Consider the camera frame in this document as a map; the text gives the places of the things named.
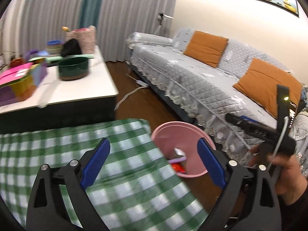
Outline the person's right hand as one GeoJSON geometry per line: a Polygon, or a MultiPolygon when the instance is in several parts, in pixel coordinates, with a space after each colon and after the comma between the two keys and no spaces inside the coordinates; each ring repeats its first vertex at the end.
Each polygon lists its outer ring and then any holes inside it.
{"type": "Polygon", "coordinates": [[[302,175],[300,164],[296,156],[284,154],[267,154],[267,160],[275,166],[281,166],[280,177],[276,182],[275,189],[281,196],[285,205],[292,205],[304,194],[307,189],[307,179],[302,175]]]}

